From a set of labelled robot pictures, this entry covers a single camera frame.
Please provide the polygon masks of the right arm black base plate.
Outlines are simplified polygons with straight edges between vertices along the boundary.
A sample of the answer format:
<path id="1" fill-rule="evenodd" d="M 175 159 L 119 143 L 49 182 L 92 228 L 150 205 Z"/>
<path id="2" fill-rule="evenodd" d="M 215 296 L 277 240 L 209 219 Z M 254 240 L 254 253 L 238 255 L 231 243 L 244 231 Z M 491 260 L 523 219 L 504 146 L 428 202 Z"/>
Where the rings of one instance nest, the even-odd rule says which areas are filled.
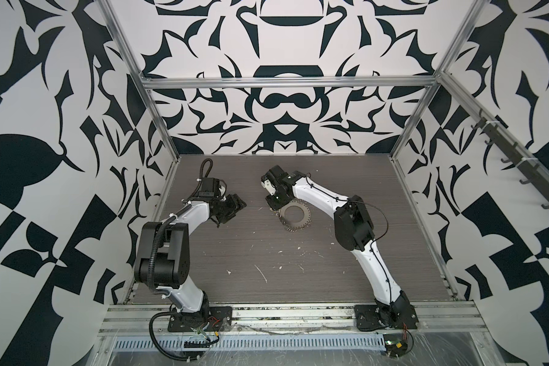
<path id="1" fill-rule="evenodd" d="M 359 331 L 373 332 L 381 329 L 417 329 L 418 317 L 415 308 L 405 303 L 404 305 L 379 306 L 356 305 L 354 306 L 355 325 Z"/>

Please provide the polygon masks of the metal disc with key rings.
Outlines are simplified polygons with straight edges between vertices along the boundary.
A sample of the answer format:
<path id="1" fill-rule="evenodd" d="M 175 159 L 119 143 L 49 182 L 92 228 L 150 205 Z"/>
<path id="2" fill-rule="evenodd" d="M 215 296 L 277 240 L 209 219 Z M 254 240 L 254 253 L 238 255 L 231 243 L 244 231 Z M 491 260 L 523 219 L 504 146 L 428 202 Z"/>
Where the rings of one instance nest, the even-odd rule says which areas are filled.
<path id="1" fill-rule="evenodd" d="M 311 223 L 311 211 L 306 203 L 294 199 L 275 212 L 285 230 L 295 232 L 303 230 Z"/>

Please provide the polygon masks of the black wall hook rack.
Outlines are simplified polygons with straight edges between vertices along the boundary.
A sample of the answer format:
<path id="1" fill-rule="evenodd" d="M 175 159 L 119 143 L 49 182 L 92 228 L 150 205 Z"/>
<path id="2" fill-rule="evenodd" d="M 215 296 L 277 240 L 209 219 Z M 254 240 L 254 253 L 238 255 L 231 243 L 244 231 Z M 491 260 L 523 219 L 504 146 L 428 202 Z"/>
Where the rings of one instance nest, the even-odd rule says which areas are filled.
<path id="1" fill-rule="evenodd" d="M 523 175 L 519 182 L 522 185 L 532 185 L 547 201 L 541 207 L 549 210 L 549 169 L 536 158 L 532 152 L 516 138 L 498 120 L 488 120 L 480 110 L 479 120 L 473 126 L 474 130 L 481 130 L 488 138 L 486 145 L 496 146 L 503 154 L 503 164 L 511 164 Z"/>

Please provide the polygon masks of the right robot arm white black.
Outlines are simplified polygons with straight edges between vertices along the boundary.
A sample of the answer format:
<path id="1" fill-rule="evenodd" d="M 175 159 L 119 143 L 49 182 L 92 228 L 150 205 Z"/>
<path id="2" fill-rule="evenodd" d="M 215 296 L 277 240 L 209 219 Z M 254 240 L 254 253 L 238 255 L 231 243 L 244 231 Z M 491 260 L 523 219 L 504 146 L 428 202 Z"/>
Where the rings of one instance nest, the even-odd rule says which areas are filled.
<path id="1" fill-rule="evenodd" d="M 261 185 L 268 192 L 268 206 L 286 230 L 301 230 L 310 223 L 309 204 L 327 214 L 333 220 L 336 241 L 355 256 L 371 285 L 380 323 L 391 328 L 416 327 L 414 307 L 382 259 L 362 198 L 337 194 L 303 172 L 287 173 L 280 166 L 269 169 Z"/>

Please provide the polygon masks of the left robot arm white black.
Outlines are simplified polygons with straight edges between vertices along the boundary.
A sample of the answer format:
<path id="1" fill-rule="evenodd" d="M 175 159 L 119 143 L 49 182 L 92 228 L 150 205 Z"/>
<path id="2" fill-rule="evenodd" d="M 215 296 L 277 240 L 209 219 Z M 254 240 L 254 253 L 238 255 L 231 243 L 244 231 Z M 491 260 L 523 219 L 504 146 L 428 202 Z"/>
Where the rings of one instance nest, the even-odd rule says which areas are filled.
<path id="1" fill-rule="evenodd" d="M 200 178 L 198 187 L 177 213 L 159 222 L 144 224 L 140 234 L 134 280 L 153 294 L 170 300 L 180 314 L 206 319 L 210 316 L 207 294 L 190 276 L 190 235 L 201 224 L 227 223 L 246 207 L 218 178 Z"/>

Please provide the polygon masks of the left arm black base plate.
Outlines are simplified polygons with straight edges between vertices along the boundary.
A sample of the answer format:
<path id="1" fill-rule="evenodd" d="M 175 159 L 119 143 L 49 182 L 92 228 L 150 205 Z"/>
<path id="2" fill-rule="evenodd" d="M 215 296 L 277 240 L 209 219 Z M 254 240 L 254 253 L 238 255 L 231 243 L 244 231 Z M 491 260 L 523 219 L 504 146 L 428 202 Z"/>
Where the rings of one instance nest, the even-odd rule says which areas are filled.
<path id="1" fill-rule="evenodd" d="M 193 329 L 219 331 L 223 326 L 230 326 L 233 317 L 232 307 L 209 307 L 196 313 L 184 313 L 176 308 L 170 310 L 169 332 L 189 332 Z"/>

